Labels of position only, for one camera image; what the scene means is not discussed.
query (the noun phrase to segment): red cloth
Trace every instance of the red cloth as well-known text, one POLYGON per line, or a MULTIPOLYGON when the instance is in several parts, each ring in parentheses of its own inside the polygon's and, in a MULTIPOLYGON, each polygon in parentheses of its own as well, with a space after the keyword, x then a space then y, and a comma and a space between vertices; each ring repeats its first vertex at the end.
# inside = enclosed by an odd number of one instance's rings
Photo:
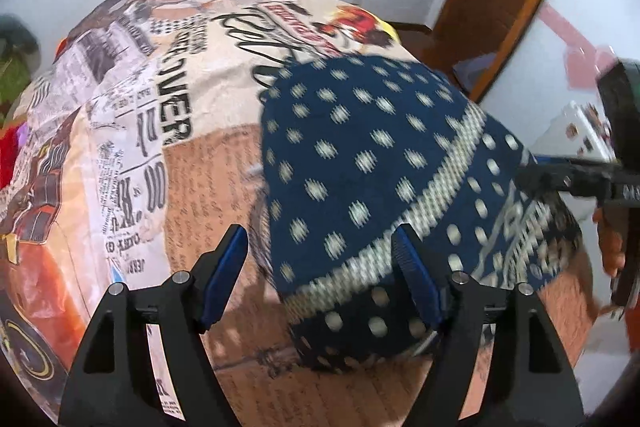
POLYGON ((0 138, 0 188, 6 187, 14 175, 18 157, 18 128, 10 127, 0 138))

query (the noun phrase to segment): polka dot fabric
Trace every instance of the polka dot fabric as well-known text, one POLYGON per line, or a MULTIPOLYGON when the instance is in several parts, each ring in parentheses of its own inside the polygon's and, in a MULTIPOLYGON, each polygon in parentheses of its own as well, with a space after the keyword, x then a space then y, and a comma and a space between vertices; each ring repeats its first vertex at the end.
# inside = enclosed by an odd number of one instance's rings
POLYGON ((547 243, 579 242, 557 196, 515 190, 531 161, 517 139, 423 64, 292 64, 264 100, 273 280, 306 365, 344 371, 427 336, 390 259, 398 222, 452 269, 506 287, 541 287, 560 264, 547 243))

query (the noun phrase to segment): patterned border trim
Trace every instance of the patterned border trim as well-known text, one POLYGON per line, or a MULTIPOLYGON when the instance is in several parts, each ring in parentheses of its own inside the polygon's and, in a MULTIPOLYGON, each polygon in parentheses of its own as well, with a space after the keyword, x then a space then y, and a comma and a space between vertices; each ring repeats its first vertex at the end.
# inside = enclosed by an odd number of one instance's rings
POLYGON ((401 223, 410 223, 420 237, 428 235, 460 190, 485 121, 484 111, 469 102, 447 156, 415 203, 385 230, 383 237, 373 240, 357 256, 330 274, 311 281, 286 298, 284 305, 290 323, 297 324, 318 312, 331 310, 336 304, 344 304, 355 293, 377 284, 390 274, 391 234, 401 223))

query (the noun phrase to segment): metal screw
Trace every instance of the metal screw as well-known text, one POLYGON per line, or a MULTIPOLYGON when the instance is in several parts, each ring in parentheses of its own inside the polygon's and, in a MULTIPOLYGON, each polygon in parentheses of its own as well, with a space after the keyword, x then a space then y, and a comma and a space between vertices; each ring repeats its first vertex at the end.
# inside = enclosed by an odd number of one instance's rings
POLYGON ((469 276, 461 271, 453 272, 451 279, 456 284, 466 284, 469 282, 469 276))
POLYGON ((121 282, 114 282, 109 286, 109 293, 111 295, 119 295, 122 293, 122 290, 124 290, 124 284, 121 282))
POLYGON ((527 284, 526 282, 518 284, 518 291, 523 295, 533 295, 532 286, 530 284, 527 284))
POLYGON ((180 270, 171 276, 171 280, 176 284, 184 284, 189 280, 191 274, 185 270, 180 270))

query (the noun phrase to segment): human hand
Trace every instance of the human hand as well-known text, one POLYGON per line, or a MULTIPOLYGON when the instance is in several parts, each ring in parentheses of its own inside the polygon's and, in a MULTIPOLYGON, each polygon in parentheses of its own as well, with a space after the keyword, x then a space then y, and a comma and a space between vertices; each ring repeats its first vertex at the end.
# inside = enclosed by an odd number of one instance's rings
POLYGON ((598 225, 598 245, 602 252, 602 267, 607 275, 615 277, 625 267, 622 251, 622 236, 604 218, 601 208, 593 213, 593 222, 598 225))

